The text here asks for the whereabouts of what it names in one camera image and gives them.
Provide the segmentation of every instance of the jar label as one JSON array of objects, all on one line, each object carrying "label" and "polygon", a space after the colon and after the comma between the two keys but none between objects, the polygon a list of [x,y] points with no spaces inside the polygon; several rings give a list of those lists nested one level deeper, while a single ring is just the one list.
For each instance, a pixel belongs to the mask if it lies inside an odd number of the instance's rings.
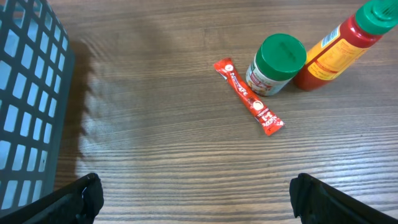
[{"label": "jar label", "polygon": [[246,81],[250,88],[261,96],[271,96],[280,89],[282,89],[290,79],[285,81],[275,81],[267,78],[257,67],[256,56],[254,56],[253,63],[249,66],[246,72]]}]

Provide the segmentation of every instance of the plastic crate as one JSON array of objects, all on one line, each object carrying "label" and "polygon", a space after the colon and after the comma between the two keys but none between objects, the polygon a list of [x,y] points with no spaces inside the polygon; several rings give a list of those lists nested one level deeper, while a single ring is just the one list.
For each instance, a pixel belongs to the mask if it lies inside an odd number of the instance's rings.
[{"label": "plastic crate", "polygon": [[75,63],[69,43],[46,1],[0,1],[0,217],[53,191]]}]

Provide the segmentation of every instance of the small jar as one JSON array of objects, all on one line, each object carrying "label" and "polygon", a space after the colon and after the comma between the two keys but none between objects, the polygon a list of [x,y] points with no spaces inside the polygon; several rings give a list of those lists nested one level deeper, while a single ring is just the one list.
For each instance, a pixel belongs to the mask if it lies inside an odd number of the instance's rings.
[{"label": "small jar", "polygon": [[304,66],[303,44],[288,34],[274,34],[262,43],[246,72],[250,88],[261,96],[281,90]]}]

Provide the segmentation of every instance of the yellow label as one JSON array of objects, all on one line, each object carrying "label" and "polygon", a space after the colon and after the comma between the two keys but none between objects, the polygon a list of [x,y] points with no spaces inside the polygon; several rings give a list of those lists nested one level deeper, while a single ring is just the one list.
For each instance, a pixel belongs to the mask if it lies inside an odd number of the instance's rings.
[{"label": "yellow label", "polygon": [[347,40],[341,39],[314,61],[308,67],[308,71],[322,80],[335,79],[367,50],[355,47]]},{"label": "yellow label", "polygon": [[322,50],[327,48],[331,43],[334,42],[340,36],[340,26],[336,27],[330,34],[323,38],[319,43],[317,43],[311,50],[307,52],[307,61],[305,64],[310,63]]}]

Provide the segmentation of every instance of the bottle label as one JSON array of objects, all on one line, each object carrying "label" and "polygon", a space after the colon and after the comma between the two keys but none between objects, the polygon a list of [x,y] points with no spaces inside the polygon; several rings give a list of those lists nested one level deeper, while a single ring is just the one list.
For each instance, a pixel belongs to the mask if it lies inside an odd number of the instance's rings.
[{"label": "bottle label", "polygon": [[336,29],[334,29],[329,35],[323,38],[321,42],[321,48],[326,47],[330,42],[332,42],[339,36],[340,36],[340,26],[336,27]]},{"label": "bottle label", "polygon": [[348,43],[347,40],[341,39],[308,66],[308,71],[321,80],[333,80],[367,50],[368,48],[355,47]]},{"label": "bottle label", "polygon": [[340,36],[340,25],[336,27],[336,29],[334,29],[329,35],[327,35],[325,38],[319,41],[317,45],[313,46],[313,48],[311,48],[311,50],[307,52],[307,61],[305,62],[305,64],[310,63],[312,59],[314,59],[322,50],[329,47],[329,45],[333,43],[334,40],[336,40],[339,36]]},{"label": "bottle label", "polygon": [[257,67],[256,56],[246,72],[246,81],[253,92],[261,96],[271,96],[283,88],[289,81],[275,81],[267,78]]}]

